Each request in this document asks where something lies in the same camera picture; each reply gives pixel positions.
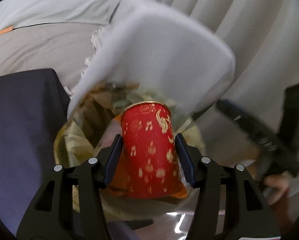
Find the gray cloth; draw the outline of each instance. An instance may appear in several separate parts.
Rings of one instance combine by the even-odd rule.
[[[63,86],[73,88],[93,54],[91,34],[99,25],[44,24],[19,28],[0,36],[0,76],[54,68]]]
[[[0,30],[61,22],[107,25],[115,7],[115,0],[3,0]]]

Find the white curtain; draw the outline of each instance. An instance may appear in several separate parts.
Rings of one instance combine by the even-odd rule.
[[[214,31],[233,50],[237,65],[228,98],[274,130],[284,89],[299,82],[298,0],[160,0]],[[232,122],[209,109],[198,121],[208,154],[223,165],[246,158],[252,146]],[[299,177],[291,195],[299,191]]]

